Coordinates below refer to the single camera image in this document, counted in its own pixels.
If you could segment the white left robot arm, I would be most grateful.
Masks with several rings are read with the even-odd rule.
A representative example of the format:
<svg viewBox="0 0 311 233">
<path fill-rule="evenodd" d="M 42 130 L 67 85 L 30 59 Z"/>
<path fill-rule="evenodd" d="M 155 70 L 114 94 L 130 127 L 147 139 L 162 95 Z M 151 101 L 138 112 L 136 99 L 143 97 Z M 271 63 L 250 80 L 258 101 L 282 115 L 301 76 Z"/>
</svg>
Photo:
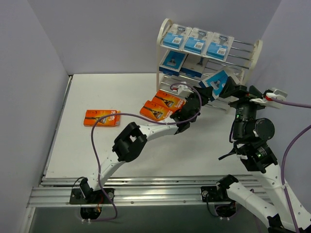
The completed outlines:
<svg viewBox="0 0 311 233">
<path fill-rule="evenodd" d="M 191 87 L 185 83 L 178 83 L 177 86 L 178 91 L 190 91 L 181 109 L 161 121 L 148 119 L 147 125 L 129 123 L 114 140 L 111 154 L 102 162 L 97 162 L 97 171 L 88 177 L 80 177 L 76 180 L 79 186 L 72 188 L 70 204 L 113 203 L 114 191 L 104 188 L 103 185 L 117 169 L 137 159 L 147 142 L 182 133 L 196 121 L 202 106 L 210 101 L 213 89 Z"/>
</svg>

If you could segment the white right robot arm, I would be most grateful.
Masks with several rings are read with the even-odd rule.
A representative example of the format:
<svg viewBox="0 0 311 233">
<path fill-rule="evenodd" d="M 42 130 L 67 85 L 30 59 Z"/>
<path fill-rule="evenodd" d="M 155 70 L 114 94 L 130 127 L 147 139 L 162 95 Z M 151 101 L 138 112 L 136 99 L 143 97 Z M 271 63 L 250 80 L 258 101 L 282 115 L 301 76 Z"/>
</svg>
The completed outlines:
<svg viewBox="0 0 311 233">
<path fill-rule="evenodd" d="M 225 99 L 231 96 L 237 100 L 229 103 L 236 110 L 230 134 L 233 149 L 229 154 L 239 156 L 270 202 L 258 197 L 232 175 L 217 181 L 216 196 L 239 203 L 254 214 L 270 233 L 309 233 L 311 214 L 286 182 L 285 164 L 278 163 L 267 144 L 275 134 L 274 124 L 267 118 L 256 117 L 257 111 L 265 107 L 280 108 L 286 102 L 287 93 L 276 88 L 261 93 L 254 86 L 236 84 L 228 77 L 220 97 Z"/>
</svg>

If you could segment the grey Harry's box blue razor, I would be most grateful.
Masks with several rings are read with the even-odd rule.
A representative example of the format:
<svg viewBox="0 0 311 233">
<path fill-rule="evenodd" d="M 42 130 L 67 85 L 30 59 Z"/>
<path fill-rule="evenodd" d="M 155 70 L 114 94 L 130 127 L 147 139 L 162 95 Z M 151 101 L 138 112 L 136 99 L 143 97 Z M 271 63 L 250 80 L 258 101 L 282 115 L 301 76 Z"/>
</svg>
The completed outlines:
<svg viewBox="0 0 311 233">
<path fill-rule="evenodd" d="M 188 77 L 200 80 L 208 61 L 208 58 L 188 54 L 180 72 L 186 74 Z"/>
</svg>

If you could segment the clear Gillette blister pack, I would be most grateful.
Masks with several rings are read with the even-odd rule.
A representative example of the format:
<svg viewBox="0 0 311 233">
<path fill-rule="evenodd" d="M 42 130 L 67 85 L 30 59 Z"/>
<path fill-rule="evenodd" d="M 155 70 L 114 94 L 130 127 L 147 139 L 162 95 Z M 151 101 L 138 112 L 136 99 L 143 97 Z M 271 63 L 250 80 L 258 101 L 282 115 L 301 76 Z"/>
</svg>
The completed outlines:
<svg viewBox="0 0 311 233">
<path fill-rule="evenodd" d="M 202 55 L 205 48 L 210 44 L 212 37 L 213 32 L 193 28 L 184 44 L 184 50 Z"/>
<path fill-rule="evenodd" d="M 191 27 L 173 24 L 163 37 L 162 45 L 179 50 L 183 46 L 191 31 Z"/>
</svg>

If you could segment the white Gillette Skinguard razor pack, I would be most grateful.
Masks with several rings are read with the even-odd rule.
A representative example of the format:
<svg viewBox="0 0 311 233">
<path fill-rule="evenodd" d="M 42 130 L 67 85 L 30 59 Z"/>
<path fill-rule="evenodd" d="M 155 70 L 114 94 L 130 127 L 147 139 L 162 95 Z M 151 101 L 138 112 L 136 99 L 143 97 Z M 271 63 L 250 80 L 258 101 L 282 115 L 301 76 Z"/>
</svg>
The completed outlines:
<svg viewBox="0 0 311 233">
<path fill-rule="evenodd" d="M 233 36 L 213 33 L 206 55 L 221 61 L 225 61 L 234 41 Z"/>
</svg>

